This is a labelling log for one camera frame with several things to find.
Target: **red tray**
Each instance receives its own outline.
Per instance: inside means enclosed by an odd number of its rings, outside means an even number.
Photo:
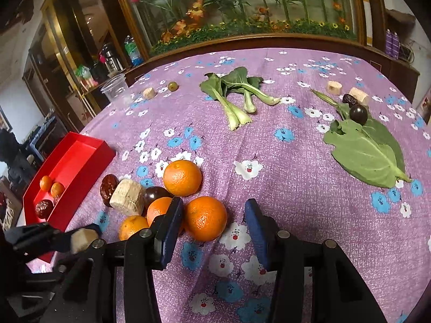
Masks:
[[[115,151],[105,141],[69,132],[44,161],[24,194],[25,223],[30,225],[48,221],[52,227],[64,232],[79,205],[114,157]],[[36,204],[41,200],[53,200],[48,192],[39,187],[39,181],[45,175],[65,186],[47,220],[39,219],[35,211]],[[52,256],[53,253],[49,253],[40,259],[50,262]]]

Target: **tablecloth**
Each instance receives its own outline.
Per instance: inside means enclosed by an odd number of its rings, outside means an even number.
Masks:
[[[253,122],[231,132],[218,102],[201,92],[205,73],[219,76],[245,66],[262,76],[262,90],[282,97],[275,106],[254,98]],[[404,152],[412,183],[392,190],[349,175],[331,156],[323,134],[338,115],[310,89],[325,92],[339,81],[369,94],[373,117],[383,122]],[[169,92],[176,81],[179,89]],[[152,100],[141,91],[154,87]],[[187,234],[177,242],[167,269],[154,271],[163,322],[264,322],[276,274],[259,264],[243,222],[244,203],[256,198],[264,214],[299,239],[336,240],[355,265],[388,322],[401,322],[431,278],[430,135],[409,101],[364,60],[342,54],[288,48],[212,52],[159,66],[129,90],[131,105],[116,101],[86,126],[83,134],[105,140],[117,155],[76,212],[68,229],[95,221],[103,238],[118,241],[125,218],[104,207],[100,182],[107,173],[144,186],[163,185],[170,161],[188,159],[202,170],[201,195],[221,200],[228,210],[222,237],[199,243]],[[242,106],[241,95],[229,100]],[[37,271],[40,262],[32,264]],[[312,270],[305,269],[305,282]],[[124,321],[122,279],[117,293]]]

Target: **orange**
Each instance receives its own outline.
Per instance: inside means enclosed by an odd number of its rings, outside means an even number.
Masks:
[[[42,177],[39,181],[40,189],[43,190],[44,192],[49,192],[52,185],[53,185],[53,180],[51,179],[51,177],[47,175]]]
[[[150,226],[157,216],[164,215],[168,211],[171,201],[170,197],[162,197],[150,204],[147,210],[147,220]]]
[[[223,233],[228,213],[222,202],[213,197],[199,197],[184,208],[184,227],[197,241],[211,241]]]
[[[171,162],[163,173],[163,183],[168,192],[179,197],[194,194],[202,182],[202,173],[197,165],[189,160]]]
[[[118,237],[120,240],[127,240],[144,228],[149,228],[147,219],[144,216],[126,217],[118,229]]]
[[[64,190],[65,188],[60,182],[55,182],[51,187],[51,196],[53,198],[60,197]]]

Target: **silver bolt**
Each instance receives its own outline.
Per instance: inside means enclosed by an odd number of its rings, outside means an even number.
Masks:
[[[142,238],[148,238],[151,236],[151,230],[149,228],[144,228],[139,232],[139,236]]]
[[[105,241],[103,239],[96,239],[91,245],[93,248],[98,249],[105,245]]]
[[[332,239],[325,240],[325,245],[331,249],[335,249],[337,247],[337,243],[335,242],[335,240]]]
[[[278,231],[277,235],[283,239],[287,239],[290,237],[290,233],[288,231],[285,231],[285,230]]]

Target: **bottle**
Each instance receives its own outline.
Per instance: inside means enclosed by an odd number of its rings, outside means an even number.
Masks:
[[[392,56],[392,42],[393,42],[393,36],[391,31],[388,29],[386,31],[386,44],[384,47],[384,52],[388,55],[388,56]]]
[[[394,33],[394,39],[392,41],[392,57],[398,59],[399,48],[401,47],[401,43],[399,42],[398,35]]]
[[[137,66],[144,62],[139,50],[137,49],[133,36],[127,36],[126,40],[124,40],[124,48],[126,49],[133,66]]]

